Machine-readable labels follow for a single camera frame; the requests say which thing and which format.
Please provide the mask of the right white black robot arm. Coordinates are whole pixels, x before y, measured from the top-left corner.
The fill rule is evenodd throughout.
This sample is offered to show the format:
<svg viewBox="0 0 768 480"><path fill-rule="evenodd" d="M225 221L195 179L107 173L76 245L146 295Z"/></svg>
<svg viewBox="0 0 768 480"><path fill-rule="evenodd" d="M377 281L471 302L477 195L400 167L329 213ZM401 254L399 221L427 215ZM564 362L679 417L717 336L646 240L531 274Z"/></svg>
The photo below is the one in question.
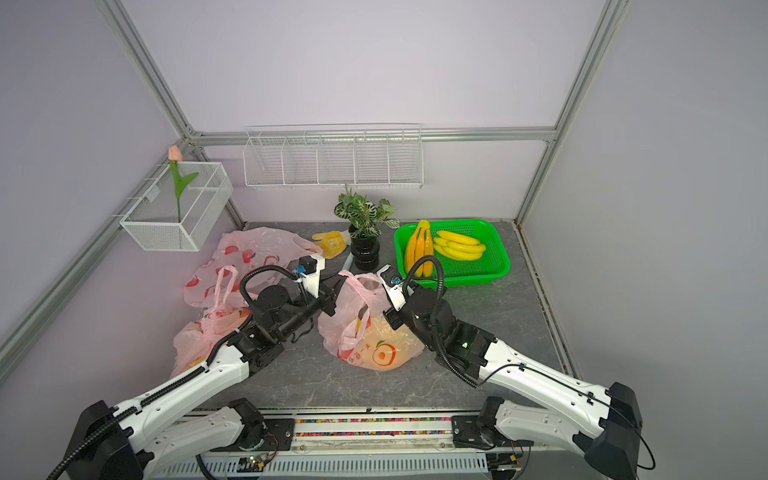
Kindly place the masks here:
<svg viewBox="0 0 768 480"><path fill-rule="evenodd" d="M407 328L470 387L497 385L536 403L529 409L488 398L477 417L474 448L491 449L501 439L541 442L581 455L609 479L636 478L642 468L639 454L648 444L632 388L619 382L605 387L559 372L458 319L443 297L443 278L430 290L390 266L376 275L390 302L385 318L393 329Z"/></svg>

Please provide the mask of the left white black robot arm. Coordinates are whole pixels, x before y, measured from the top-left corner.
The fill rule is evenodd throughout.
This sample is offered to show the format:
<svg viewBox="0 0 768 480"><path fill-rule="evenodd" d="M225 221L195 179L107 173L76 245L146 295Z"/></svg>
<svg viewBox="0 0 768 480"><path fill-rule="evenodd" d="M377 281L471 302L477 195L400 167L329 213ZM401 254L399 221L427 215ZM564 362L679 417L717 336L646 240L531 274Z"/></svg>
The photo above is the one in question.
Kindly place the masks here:
<svg viewBox="0 0 768 480"><path fill-rule="evenodd" d="M331 315L345 280L322 276L323 263L258 267L239 293L247 316L215 341L194 368L115 406L98 401L80 415L63 459L50 478L147 479L180 460L230 445L259 447L267 435L260 411L236 400L199 421L176 422L211 397L263 370L306 334L304 324Z"/></svg>

